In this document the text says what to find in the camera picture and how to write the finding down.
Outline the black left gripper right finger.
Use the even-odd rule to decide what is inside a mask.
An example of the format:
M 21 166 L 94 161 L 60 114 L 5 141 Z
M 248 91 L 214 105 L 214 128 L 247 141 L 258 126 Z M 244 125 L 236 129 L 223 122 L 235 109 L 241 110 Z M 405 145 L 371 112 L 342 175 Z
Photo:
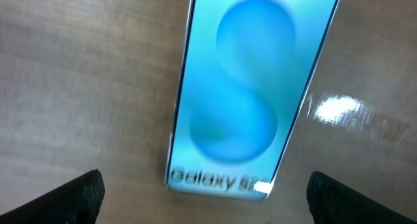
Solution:
M 315 224 L 416 224 L 319 171 L 310 176 L 306 199 Z

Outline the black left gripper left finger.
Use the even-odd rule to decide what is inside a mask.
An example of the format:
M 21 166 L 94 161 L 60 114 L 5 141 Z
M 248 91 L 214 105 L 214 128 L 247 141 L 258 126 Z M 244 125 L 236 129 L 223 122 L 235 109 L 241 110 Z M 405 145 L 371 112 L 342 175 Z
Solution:
M 102 174 L 95 169 L 1 215 L 1 223 L 95 224 L 104 200 Z

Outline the blue Galaxy S25 smartphone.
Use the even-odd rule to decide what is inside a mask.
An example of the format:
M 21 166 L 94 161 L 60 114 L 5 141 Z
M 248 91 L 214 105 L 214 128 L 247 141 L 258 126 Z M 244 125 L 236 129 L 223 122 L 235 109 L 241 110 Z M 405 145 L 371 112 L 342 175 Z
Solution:
M 168 189 L 266 199 L 340 0 L 190 0 Z

